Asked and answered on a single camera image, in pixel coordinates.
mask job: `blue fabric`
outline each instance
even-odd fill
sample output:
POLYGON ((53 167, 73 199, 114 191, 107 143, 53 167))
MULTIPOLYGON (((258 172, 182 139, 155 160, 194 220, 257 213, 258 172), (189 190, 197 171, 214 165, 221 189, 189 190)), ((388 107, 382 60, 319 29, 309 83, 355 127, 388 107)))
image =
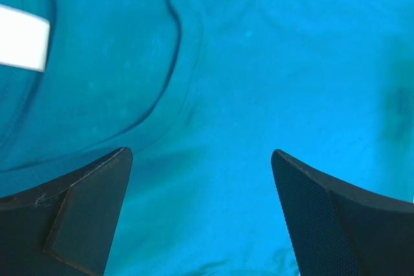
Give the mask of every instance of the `blue fabric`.
POLYGON ((0 68, 0 194, 130 147, 107 275, 297 275, 276 148, 413 198, 414 0, 0 2, 52 27, 0 68))

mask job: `clothing label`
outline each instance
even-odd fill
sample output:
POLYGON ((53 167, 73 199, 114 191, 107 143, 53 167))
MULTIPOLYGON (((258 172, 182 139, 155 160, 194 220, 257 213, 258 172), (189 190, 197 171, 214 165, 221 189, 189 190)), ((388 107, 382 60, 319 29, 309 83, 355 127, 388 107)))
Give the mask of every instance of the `clothing label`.
POLYGON ((49 31, 46 19, 0 5, 0 63, 44 72, 49 31))

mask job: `black robotic claw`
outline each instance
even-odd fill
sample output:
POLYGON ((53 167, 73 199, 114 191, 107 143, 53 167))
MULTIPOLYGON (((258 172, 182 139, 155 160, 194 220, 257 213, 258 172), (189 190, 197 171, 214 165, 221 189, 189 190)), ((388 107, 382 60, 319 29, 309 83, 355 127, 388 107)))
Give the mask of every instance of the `black robotic claw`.
POLYGON ((132 160, 120 148, 0 198, 0 275, 103 275, 132 160))
POLYGON ((276 150, 274 180, 301 276, 414 275, 414 204, 276 150))

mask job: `white tag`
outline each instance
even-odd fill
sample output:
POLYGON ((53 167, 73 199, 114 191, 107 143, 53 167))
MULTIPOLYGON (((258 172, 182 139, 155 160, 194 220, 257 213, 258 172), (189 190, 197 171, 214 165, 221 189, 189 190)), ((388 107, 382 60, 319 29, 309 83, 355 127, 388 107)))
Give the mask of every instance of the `white tag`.
POLYGON ((44 72, 49 31, 46 19, 0 5, 0 63, 44 72))

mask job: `blue garment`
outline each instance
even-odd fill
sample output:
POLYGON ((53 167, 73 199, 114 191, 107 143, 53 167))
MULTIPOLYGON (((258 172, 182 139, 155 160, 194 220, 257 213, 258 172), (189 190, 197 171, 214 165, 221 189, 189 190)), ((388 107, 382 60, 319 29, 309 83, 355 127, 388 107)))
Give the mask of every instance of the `blue garment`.
POLYGON ((52 30, 0 67, 0 194, 130 147, 108 275, 297 275, 277 148, 412 199, 412 0, 0 3, 52 30))

